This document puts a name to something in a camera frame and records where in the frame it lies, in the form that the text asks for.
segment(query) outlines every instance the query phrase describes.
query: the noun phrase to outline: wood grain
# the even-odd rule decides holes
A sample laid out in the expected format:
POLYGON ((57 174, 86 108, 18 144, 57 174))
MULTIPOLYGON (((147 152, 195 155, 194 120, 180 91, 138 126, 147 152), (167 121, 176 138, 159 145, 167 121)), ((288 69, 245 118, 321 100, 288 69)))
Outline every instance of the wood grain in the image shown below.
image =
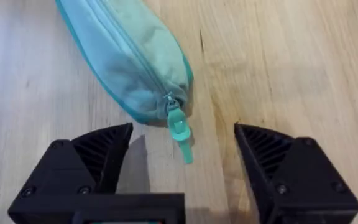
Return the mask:
MULTIPOLYGON (((240 121, 313 136, 358 197, 358 0, 146 2, 195 73, 194 164, 165 128, 135 124, 151 192, 186 192, 188 223, 255 223, 240 121)), ((0 223, 52 140, 128 121, 53 1, 0 0, 0 223)))

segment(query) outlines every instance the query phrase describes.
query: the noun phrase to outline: mint green pencil case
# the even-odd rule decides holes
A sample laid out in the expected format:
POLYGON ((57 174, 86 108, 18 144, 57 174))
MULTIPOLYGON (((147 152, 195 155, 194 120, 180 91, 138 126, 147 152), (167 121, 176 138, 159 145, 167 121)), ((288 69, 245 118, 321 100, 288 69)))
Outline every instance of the mint green pencil case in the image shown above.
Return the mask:
POLYGON ((191 163, 191 132, 182 109, 193 74, 171 32, 141 0, 56 4, 106 91, 138 122, 166 120, 191 163))

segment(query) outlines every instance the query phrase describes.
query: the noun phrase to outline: zipper pull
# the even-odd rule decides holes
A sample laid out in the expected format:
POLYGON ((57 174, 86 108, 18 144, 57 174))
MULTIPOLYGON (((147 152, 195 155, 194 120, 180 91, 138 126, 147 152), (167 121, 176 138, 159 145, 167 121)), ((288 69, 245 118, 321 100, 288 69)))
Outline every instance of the zipper pull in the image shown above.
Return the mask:
POLYGON ((172 108, 168 111, 167 122, 172 138, 179 143, 186 164, 191 164, 193 162, 193 154, 188 143, 191 131, 186 120, 186 114, 179 106, 172 108))

